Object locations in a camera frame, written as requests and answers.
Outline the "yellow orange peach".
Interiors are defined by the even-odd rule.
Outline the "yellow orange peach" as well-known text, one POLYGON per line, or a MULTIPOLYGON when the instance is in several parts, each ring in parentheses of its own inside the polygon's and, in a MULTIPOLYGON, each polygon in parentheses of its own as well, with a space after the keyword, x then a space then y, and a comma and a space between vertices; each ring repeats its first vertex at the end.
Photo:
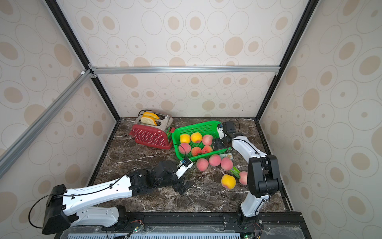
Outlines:
POLYGON ((234 189, 236 186, 236 179, 231 175, 225 174, 221 178, 221 184, 224 188, 231 190, 234 189))

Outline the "pink peach with stem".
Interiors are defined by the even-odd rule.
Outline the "pink peach with stem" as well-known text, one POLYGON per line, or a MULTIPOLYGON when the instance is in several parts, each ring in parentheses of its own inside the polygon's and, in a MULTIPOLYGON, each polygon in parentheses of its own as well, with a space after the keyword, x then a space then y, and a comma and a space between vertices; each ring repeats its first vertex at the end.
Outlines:
POLYGON ((180 152, 180 154, 183 154, 183 155, 189 154, 191 152, 191 149, 192 149, 192 147, 188 143, 185 143, 185 142, 181 143, 178 146, 178 151, 180 152))

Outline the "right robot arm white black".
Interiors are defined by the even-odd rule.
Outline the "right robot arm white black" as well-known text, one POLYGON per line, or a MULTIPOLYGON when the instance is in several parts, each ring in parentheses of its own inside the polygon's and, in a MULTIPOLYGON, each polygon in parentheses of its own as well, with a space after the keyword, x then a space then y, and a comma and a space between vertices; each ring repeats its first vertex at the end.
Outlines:
POLYGON ((282 186, 277 157, 260 151, 243 133, 236 131, 232 121, 218 123, 217 132, 219 137, 213 140, 213 149, 233 149, 248 162, 249 193, 241 204, 241 211, 245 217, 255 217, 282 186))

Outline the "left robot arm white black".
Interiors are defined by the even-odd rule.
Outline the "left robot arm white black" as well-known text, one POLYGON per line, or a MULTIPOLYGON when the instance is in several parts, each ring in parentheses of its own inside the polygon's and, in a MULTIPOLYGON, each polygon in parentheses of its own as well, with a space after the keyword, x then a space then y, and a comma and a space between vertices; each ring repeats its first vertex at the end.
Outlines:
POLYGON ((106 183, 74 189, 57 185, 45 196, 47 202, 40 230, 44 235, 52 235, 78 226, 120 228, 127 224, 125 207, 102 208, 99 204, 150 194, 164 187, 172 187, 182 195, 193 186, 193 182, 183 179, 193 165, 188 158, 179 163, 165 160, 151 169, 130 170, 106 183))

